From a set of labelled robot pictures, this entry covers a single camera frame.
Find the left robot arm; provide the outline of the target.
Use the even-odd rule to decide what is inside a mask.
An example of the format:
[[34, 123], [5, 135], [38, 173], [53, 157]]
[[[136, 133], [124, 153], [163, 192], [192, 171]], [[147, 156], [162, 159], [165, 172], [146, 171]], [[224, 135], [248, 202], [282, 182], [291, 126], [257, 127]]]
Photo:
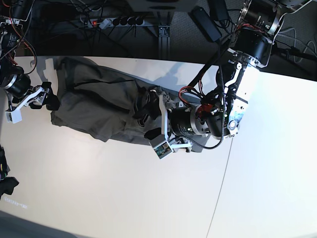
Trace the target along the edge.
[[145, 111], [154, 119], [160, 117], [161, 124], [144, 137], [160, 158], [179, 149], [190, 152], [199, 145], [196, 137], [212, 136], [221, 143], [236, 136], [259, 70], [268, 65], [271, 55], [317, 59], [315, 52], [300, 53], [275, 45], [285, 16], [307, 4], [306, 0], [247, 0], [226, 36], [220, 33], [231, 23], [225, 1], [209, 1], [209, 12], [199, 6], [190, 11], [199, 30], [218, 44], [218, 50], [179, 90], [179, 102], [164, 92], [150, 90]]

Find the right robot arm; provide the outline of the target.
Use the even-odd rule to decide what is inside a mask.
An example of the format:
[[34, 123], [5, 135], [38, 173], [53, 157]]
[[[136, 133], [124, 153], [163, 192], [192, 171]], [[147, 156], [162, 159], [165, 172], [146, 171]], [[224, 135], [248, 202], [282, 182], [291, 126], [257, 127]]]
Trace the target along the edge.
[[[30, 74], [37, 68], [38, 58], [35, 48], [27, 40], [33, 19], [33, 0], [2, 0], [0, 2], [0, 88], [8, 100], [8, 111], [18, 110], [18, 106], [57, 111], [58, 97], [53, 93], [52, 84], [43, 82], [32, 86]], [[15, 61], [16, 50], [26, 47], [34, 59], [29, 72]]]

